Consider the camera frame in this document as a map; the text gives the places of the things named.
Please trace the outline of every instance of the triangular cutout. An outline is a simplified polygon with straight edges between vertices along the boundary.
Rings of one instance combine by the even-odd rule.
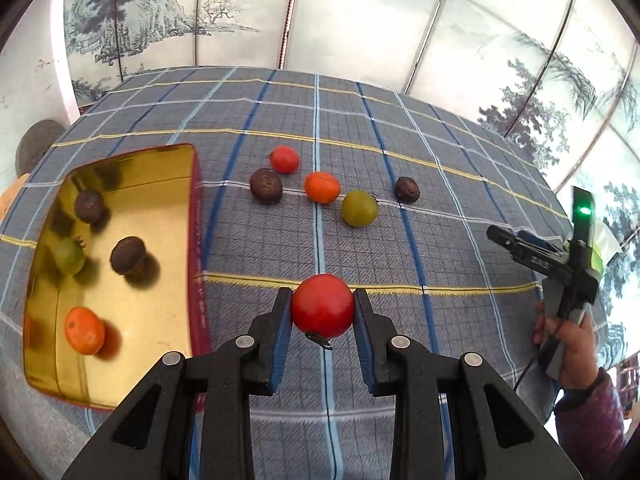
[[[113,441],[134,449],[145,449],[156,404],[162,388],[154,384],[149,388],[113,434]]]
[[[533,440],[533,431],[518,416],[495,386],[486,384],[484,386],[484,396],[489,404],[491,419],[494,422],[495,437],[500,447],[507,449]]]

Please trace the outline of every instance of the person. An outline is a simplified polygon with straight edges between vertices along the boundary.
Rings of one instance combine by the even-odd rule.
[[[554,410],[558,444],[584,480],[604,479],[625,447],[625,432],[618,392],[596,363],[593,319],[587,314],[578,325],[545,319],[543,303],[536,309],[533,343],[539,345],[546,332],[566,345],[559,379],[564,396]]]

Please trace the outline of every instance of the hand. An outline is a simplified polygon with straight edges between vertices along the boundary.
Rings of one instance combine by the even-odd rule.
[[[556,318],[545,319],[545,306],[536,305],[539,311],[534,325],[533,344],[542,342],[543,332],[555,334],[566,345],[564,361],[560,372],[560,385],[569,390],[585,390],[598,377],[596,364],[596,336],[593,333],[593,319],[585,314],[582,324]]]

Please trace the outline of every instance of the plaid tablecloth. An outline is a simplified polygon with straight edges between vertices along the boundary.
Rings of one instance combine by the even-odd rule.
[[[26,385],[21,327],[33,243],[69,170],[176,142],[197,148],[205,180],[215,348],[268,311],[278,286],[330,272],[369,286],[374,309],[399,333],[449,356],[477,351],[510,384],[534,354],[535,277],[485,231],[498,224],[560,243],[570,223],[518,147],[446,110],[324,76],[233,67],[135,75],[54,145],[1,227],[0,411],[46,477],[62,474],[106,414]],[[297,150],[302,166],[283,177],[281,203],[261,205],[248,179],[280,144]],[[378,219],[352,229],[339,200],[309,202],[303,179],[316,170],[333,173],[343,192],[375,194]],[[403,175],[422,191],[412,206],[393,195]],[[519,393],[539,418],[548,415],[554,389],[537,369]],[[256,476],[387,478],[393,415],[393,399],[367,393],[352,332],[327,352],[294,330],[278,393],[252,399]],[[192,469],[196,476],[195,457]]]

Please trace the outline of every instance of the metal tin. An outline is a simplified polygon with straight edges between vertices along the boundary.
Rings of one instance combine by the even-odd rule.
[[[108,213],[90,226],[74,217],[83,189],[102,193]],[[38,239],[24,309],[24,373],[45,394],[111,409],[168,351],[210,352],[200,240],[202,178],[190,144],[117,155],[66,176]],[[149,264],[130,280],[111,269],[116,243],[142,238]],[[53,257],[65,237],[81,237],[86,263],[63,276]],[[77,354],[64,334],[75,306],[106,325],[95,356]]]

